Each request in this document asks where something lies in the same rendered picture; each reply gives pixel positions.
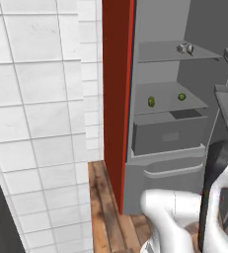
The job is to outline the grey fridge crisper drawer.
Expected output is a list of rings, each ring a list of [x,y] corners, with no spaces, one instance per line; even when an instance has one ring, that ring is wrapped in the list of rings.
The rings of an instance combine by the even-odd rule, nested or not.
[[[206,121],[196,109],[136,116],[132,151],[145,155],[199,146]]]

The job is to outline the red cabinet side panel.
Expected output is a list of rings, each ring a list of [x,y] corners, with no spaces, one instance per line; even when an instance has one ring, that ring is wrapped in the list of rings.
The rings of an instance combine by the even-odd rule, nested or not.
[[[119,212],[123,212],[134,1],[103,0],[104,158]]]

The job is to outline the grey fridge shelf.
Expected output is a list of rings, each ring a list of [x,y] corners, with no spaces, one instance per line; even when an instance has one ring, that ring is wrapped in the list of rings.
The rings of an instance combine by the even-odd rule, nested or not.
[[[191,42],[168,41],[168,42],[141,42],[139,44],[138,62],[164,62],[193,59],[219,59],[221,55],[191,43],[194,47],[192,55],[187,53],[187,45]],[[179,44],[186,46],[185,53],[176,51]]]
[[[178,99],[180,93],[187,95],[184,101]],[[155,98],[154,107],[148,106],[150,96]],[[207,108],[207,105],[178,82],[139,84],[136,86],[134,106],[136,115],[197,108]]]

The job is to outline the grey freezer drawer front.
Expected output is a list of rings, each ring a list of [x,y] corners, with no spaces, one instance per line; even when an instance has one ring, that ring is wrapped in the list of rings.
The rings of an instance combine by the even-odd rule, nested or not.
[[[146,155],[133,155],[125,164],[123,208],[124,214],[142,214],[140,198],[145,191],[163,195],[173,192],[199,194],[203,185],[206,153],[201,144],[198,147],[159,152]],[[194,173],[151,179],[143,171],[163,172],[192,167],[203,163],[203,168]]]

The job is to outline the grey open fridge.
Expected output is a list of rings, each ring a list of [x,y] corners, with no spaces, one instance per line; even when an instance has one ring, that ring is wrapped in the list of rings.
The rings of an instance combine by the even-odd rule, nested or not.
[[[164,62],[138,62],[141,42],[185,41],[221,55],[219,59],[193,59]],[[178,82],[207,108],[197,108],[207,116],[201,144],[228,138],[214,85],[228,86],[228,63],[223,57],[228,47],[228,0],[136,0],[132,42],[128,136],[125,164],[132,151],[136,86]]]

